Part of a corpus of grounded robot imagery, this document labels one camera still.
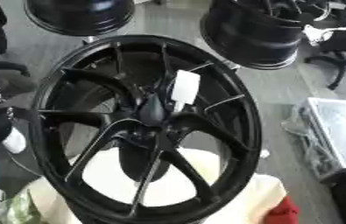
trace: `plastic bag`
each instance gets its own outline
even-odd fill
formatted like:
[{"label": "plastic bag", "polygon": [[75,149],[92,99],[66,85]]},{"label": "plastic bag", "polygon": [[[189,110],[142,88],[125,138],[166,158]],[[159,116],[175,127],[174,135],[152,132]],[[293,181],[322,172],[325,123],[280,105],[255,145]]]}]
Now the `plastic bag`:
[{"label": "plastic bag", "polygon": [[320,140],[310,127],[309,111],[306,103],[293,106],[291,115],[281,123],[284,130],[300,137],[304,148],[304,160],[310,170],[320,180],[324,180],[324,173],[337,166],[337,159],[328,149],[324,148]]},{"label": "plastic bag", "polygon": [[0,224],[46,224],[28,191],[0,204]]}]

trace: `rim lip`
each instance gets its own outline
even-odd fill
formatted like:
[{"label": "rim lip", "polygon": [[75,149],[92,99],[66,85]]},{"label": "rim lip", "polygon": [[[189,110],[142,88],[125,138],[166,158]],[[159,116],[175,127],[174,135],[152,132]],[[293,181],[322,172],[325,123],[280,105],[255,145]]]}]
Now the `rim lip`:
[{"label": "rim lip", "polygon": [[131,5],[130,5],[130,10],[126,13],[125,17],[123,17],[122,19],[118,19],[115,23],[108,23],[106,25],[102,25],[101,27],[98,27],[97,29],[92,29],[92,30],[78,30],[78,31],[74,31],[74,30],[69,30],[69,29],[60,29],[54,25],[48,24],[47,22],[39,19],[38,17],[35,17],[31,11],[30,8],[28,6],[28,0],[24,1],[24,9],[25,9],[25,15],[38,27],[47,30],[49,32],[54,32],[54,33],[58,33],[61,35],[66,35],[66,36],[73,36],[73,37],[87,37],[87,36],[97,36],[97,35],[102,35],[102,34],[106,34],[109,32],[114,32],[118,29],[120,29],[121,27],[127,25],[133,15],[134,15],[134,11],[135,11],[135,5],[133,3],[133,1],[131,1]]},{"label": "rim lip", "polygon": [[[246,93],[247,101],[245,101],[244,108],[245,111],[247,111],[247,119],[248,119],[248,127],[252,127],[250,130],[251,134],[249,135],[248,142],[250,142],[249,147],[255,149],[252,154],[248,155],[248,158],[245,159],[245,161],[242,164],[242,167],[246,167],[246,169],[250,170],[250,175],[246,177],[239,185],[235,185],[230,189],[229,192],[226,192],[219,201],[212,204],[211,206],[205,207],[201,211],[195,211],[194,215],[191,215],[190,217],[187,217],[187,215],[183,216],[181,215],[179,218],[176,219],[173,223],[191,223],[193,221],[198,221],[200,219],[206,218],[213,214],[214,212],[218,211],[220,208],[227,205],[228,202],[233,200],[247,185],[249,180],[251,179],[251,176],[253,175],[255,169],[257,168],[258,160],[259,160],[259,153],[261,150],[261,144],[262,144],[262,129],[261,129],[261,122],[260,117],[258,114],[258,109],[256,107],[256,103],[253,101],[249,91],[245,87],[245,85],[241,82],[241,80],[236,76],[235,73],[233,73],[226,65],[224,65],[220,60],[215,58],[215,56],[211,55],[208,52],[203,51],[202,49],[195,47],[193,45],[187,44],[185,42],[171,39],[171,38],[165,38],[160,36],[152,36],[152,35],[126,35],[126,36],[116,36],[112,38],[103,38],[100,39],[94,43],[85,45],[71,53],[69,53],[66,57],[64,57],[49,73],[49,75],[46,76],[46,78],[42,81],[42,85],[39,87],[37,93],[35,94],[35,97],[32,102],[32,110],[38,111],[40,109],[40,106],[43,103],[46,103],[47,95],[49,91],[51,91],[54,87],[54,83],[60,80],[61,75],[57,75],[60,68],[65,64],[71,64],[74,65],[77,62],[81,61],[81,59],[84,59],[85,57],[89,56],[92,53],[99,52],[101,50],[100,47],[106,47],[110,45],[112,42],[119,42],[119,39],[134,39],[133,42],[142,40],[152,40],[153,42],[157,43],[160,40],[167,42],[169,44],[173,44],[176,46],[185,46],[190,47],[191,50],[196,51],[198,58],[204,57],[205,59],[211,60],[214,65],[221,69],[222,73],[225,75],[225,78],[227,79],[227,82],[230,84],[229,88],[233,88],[233,91],[235,92],[244,92]],[[38,163],[40,167],[42,168],[42,172],[45,174],[48,181],[54,186],[54,188],[68,201],[73,203],[73,205],[78,206],[83,211],[86,211],[87,214],[90,216],[100,220],[105,221],[109,223],[110,221],[124,221],[120,215],[117,215],[116,213],[100,213],[97,209],[92,209],[88,205],[84,205],[81,199],[78,199],[74,197],[72,193],[69,192],[69,190],[64,187],[60,181],[59,178],[57,178],[57,174],[53,171],[50,171],[51,167],[49,164],[46,163],[46,159],[44,158],[43,153],[40,151],[43,151],[44,149],[40,148],[40,143],[43,143],[42,140],[35,138],[35,136],[38,135],[38,133],[35,133],[35,129],[31,129],[32,134],[30,135],[30,138],[32,140],[33,145],[35,147],[32,147],[34,154],[38,160]],[[151,223],[158,223],[158,224],[167,224],[172,223],[171,220],[165,220],[165,221],[155,221],[155,220],[126,220],[125,223],[141,223],[141,224],[151,224]]]},{"label": "rim lip", "polygon": [[288,58],[277,62],[277,63],[253,63],[253,62],[245,62],[245,61],[237,61],[236,59],[231,58],[224,49],[221,47],[217,46],[217,44],[212,40],[212,38],[209,37],[207,29],[205,28],[207,19],[209,19],[208,13],[204,15],[200,21],[200,31],[201,35],[204,38],[205,42],[217,53],[222,55],[224,58],[237,63],[240,66],[243,67],[248,67],[248,68],[253,68],[253,69],[260,69],[260,70],[277,70],[283,67],[288,67],[294,61],[296,60],[298,56],[298,48],[295,50],[293,54],[291,54]]},{"label": "rim lip", "polygon": [[266,15],[264,13],[261,13],[257,10],[253,10],[250,5],[241,3],[239,0],[228,0],[232,2],[234,7],[238,8],[239,10],[245,10],[248,11],[250,14],[252,14],[254,17],[258,18],[258,20],[269,23],[269,19],[275,22],[280,22],[280,23],[289,23],[290,25],[278,25],[280,27],[285,27],[285,28],[299,28],[300,27],[300,21],[298,20],[293,20],[293,19],[288,19],[288,18],[281,18],[281,17],[273,17],[270,15]]}]

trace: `chair base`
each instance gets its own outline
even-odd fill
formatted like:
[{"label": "chair base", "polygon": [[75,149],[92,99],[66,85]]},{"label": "chair base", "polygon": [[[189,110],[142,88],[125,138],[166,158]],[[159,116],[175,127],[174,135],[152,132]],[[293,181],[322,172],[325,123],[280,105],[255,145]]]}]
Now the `chair base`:
[{"label": "chair base", "polygon": [[328,88],[331,90],[335,90],[339,86],[340,82],[342,81],[342,78],[344,78],[346,74],[346,58],[344,57],[342,52],[333,52],[333,53],[335,54],[336,59],[331,58],[329,56],[323,56],[323,55],[305,58],[305,63],[312,63],[314,60],[319,60],[319,61],[327,62],[329,64],[332,64],[338,67],[339,73],[335,77],[335,80],[328,85]]},{"label": "chair base", "polygon": [[0,61],[0,70],[15,70],[15,71],[19,71],[25,77],[30,77],[28,68],[24,65],[20,65],[16,63]]}]

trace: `wheel hub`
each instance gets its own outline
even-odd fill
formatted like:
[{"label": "wheel hub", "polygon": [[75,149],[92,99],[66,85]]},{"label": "wheel hub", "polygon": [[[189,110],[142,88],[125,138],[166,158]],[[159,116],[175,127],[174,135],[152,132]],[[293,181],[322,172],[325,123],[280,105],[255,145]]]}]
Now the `wheel hub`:
[{"label": "wheel hub", "polygon": [[[178,70],[198,73],[201,85],[192,107],[172,113],[171,86]],[[93,110],[110,100],[115,105],[109,112]],[[209,53],[169,38],[134,35],[85,45],[52,70],[32,107],[38,112],[30,128],[39,165],[84,223],[201,221],[244,189],[259,158],[261,125],[244,84]],[[96,133],[70,164],[65,145],[73,123]],[[212,185],[177,150],[194,132],[217,139],[224,165]],[[122,170],[138,182],[129,204],[100,194],[82,178],[88,161],[108,144],[118,146]],[[148,185],[171,166],[190,180],[196,195],[178,204],[144,206]]]}]

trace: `red cloth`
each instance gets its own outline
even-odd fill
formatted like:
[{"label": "red cloth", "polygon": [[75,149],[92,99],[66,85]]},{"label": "red cloth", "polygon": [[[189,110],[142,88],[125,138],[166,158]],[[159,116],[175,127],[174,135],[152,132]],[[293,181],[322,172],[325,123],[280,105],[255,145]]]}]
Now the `red cloth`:
[{"label": "red cloth", "polygon": [[264,218],[264,224],[298,224],[299,208],[286,196]]}]

